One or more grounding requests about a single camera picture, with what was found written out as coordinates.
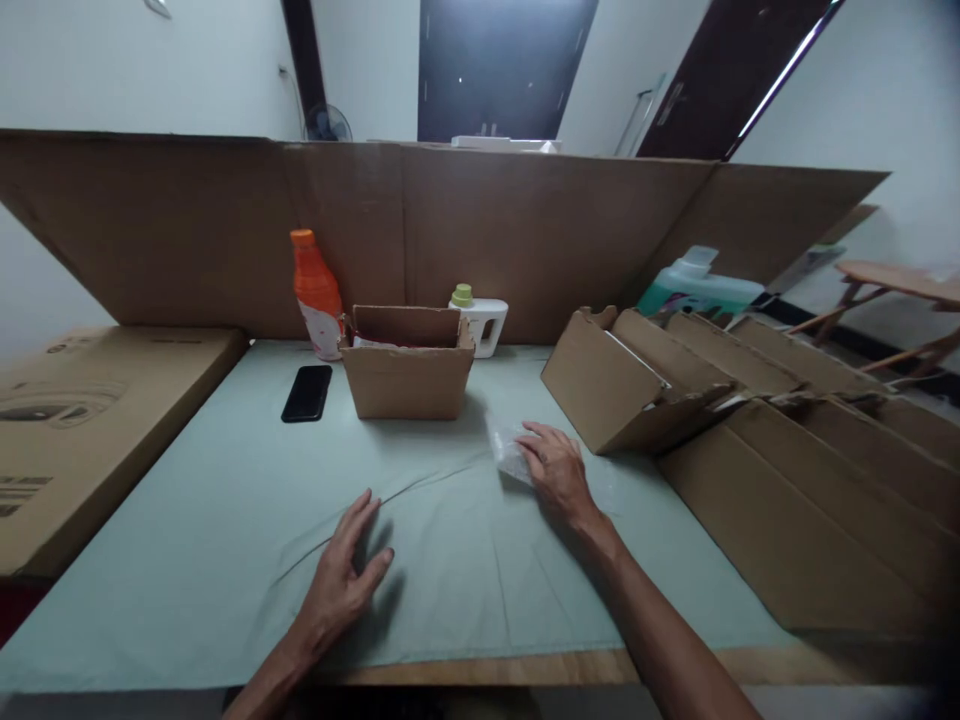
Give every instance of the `teal plastic bottle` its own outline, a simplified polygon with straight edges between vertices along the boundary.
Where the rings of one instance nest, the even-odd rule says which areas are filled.
[[[657,274],[637,303],[637,309],[647,317],[661,310],[709,313],[716,308],[720,315],[742,313],[760,297],[763,285],[711,275],[710,265],[718,254],[719,251],[711,247],[691,247],[686,255]]]

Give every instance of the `dark wooden door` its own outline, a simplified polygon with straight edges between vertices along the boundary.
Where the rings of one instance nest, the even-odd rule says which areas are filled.
[[[729,157],[791,58],[838,6],[831,0],[713,0],[637,156]]]
[[[556,139],[596,7],[422,0],[417,139]]]

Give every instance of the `detergent bottle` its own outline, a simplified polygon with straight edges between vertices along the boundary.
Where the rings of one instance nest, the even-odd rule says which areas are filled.
[[[466,283],[457,285],[447,307],[459,310],[467,318],[470,337],[473,338],[475,358],[487,358],[497,349],[503,322],[507,319],[509,306],[503,300],[473,297],[473,288]],[[490,333],[484,337],[484,328],[490,324]]]
[[[665,267],[637,303],[637,309],[650,317],[661,310],[717,314],[742,313],[760,297],[763,285],[749,280],[711,275],[710,264],[719,251],[694,245],[687,254]]]
[[[293,290],[317,357],[327,362],[340,359],[337,340],[343,333],[343,303],[340,288],[330,268],[323,262],[312,230],[294,230]]]

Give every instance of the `white wall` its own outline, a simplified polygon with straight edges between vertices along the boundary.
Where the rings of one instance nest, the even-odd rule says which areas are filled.
[[[846,257],[960,270],[960,8],[949,0],[847,0],[734,155],[743,163],[892,170],[881,210]],[[827,268],[787,293],[811,312],[846,286]],[[955,315],[891,294],[844,324],[897,347],[957,327]],[[946,365],[960,371],[960,357]]]
[[[420,0],[311,0],[327,102],[353,139],[416,142]]]
[[[557,134],[565,154],[614,154],[637,93],[666,73],[655,98],[659,105],[708,5],[709,0],[601,0]],[[639,116],[649,101],[644,97],[628,138],[639,138]]]
[[[0,127],[296,140],[279,0],[0,2]],[[112,319],[0,206],[0,363]]]

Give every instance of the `smartphone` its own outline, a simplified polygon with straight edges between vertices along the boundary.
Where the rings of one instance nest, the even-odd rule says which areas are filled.
[[[287,404],[280,414],[284,422],[311,422],[323,417],[327,388],[333,368],[329,365],[306,365],[297,371]]]

